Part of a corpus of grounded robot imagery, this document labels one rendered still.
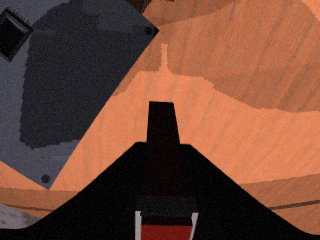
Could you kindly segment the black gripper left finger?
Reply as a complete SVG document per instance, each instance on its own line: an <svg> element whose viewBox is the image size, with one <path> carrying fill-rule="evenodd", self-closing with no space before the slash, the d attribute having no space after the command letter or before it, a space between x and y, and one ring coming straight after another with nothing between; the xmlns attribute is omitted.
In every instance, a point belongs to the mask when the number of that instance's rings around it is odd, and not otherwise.
<svg viewBox="0 0 320 240"><path fill-rule="evenodd" d="M0 228L0 240L135 240L148 143L136 141L71 200L27 228Z"/></svg>

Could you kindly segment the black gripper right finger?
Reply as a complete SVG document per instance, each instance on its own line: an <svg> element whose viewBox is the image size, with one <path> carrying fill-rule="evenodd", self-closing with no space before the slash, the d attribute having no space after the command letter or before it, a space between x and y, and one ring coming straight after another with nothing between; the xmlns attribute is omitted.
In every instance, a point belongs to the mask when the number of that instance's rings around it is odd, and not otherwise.
<svg viewBox="0 0 320 240"><path fill-rule="evenodd" d="M180 144L188 197L196 197L193 240L320 240L293 227L229 179L191 144Z"/></svg>

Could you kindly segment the dark grey sloped panel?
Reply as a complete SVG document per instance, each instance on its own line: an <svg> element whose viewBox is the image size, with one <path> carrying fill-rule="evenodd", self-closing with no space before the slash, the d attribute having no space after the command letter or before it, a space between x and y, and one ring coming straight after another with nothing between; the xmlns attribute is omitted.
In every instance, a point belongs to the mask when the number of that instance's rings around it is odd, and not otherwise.
<svg viewBox="0 0 320 240"><path fill-rule="evenodd" d="M0 0L0 160L51 189L159 31L127 0Z"/></svg>

